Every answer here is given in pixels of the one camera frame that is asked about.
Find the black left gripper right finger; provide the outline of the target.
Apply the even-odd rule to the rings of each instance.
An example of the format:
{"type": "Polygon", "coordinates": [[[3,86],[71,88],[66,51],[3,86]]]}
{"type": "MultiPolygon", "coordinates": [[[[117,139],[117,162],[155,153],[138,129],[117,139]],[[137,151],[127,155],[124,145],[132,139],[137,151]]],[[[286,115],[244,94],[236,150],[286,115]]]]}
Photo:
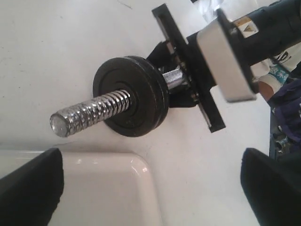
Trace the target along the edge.
{"type": "Polygon", "coordinates": [[[261,226],[301,224],[301,154],[274,160],[254,148],[242,157],[240,183],[261,226]]]}

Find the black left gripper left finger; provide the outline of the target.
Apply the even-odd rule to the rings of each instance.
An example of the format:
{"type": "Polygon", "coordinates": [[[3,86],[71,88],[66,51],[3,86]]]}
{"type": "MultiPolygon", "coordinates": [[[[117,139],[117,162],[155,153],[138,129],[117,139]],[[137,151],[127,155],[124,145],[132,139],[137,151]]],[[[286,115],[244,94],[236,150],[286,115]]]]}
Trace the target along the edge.
{"type": "Polygon", "coordinates": [[[62,153],[50,148],[0,180],[0,224],[48,225],[63,190],[62,153]]]}

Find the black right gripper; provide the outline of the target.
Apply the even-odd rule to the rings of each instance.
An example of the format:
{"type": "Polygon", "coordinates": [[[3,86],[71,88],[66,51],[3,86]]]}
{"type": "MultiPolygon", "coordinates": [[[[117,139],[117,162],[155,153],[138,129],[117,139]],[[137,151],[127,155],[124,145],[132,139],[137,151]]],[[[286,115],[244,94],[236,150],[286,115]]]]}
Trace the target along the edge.
{"type": "Polygon", "coordinates": [[[210,93],[211,87],[216,83],[197,47],[196,33],[187,38],[183,37],[166,4],[154,8],[152,14],[165,40],[155,46],[147,60],[154,67],[163,68],[165,72],[178,68],[186,82],[169,94],[169,107],[198,106],[210,132],[225,128],[226,125],[210,93]]]}

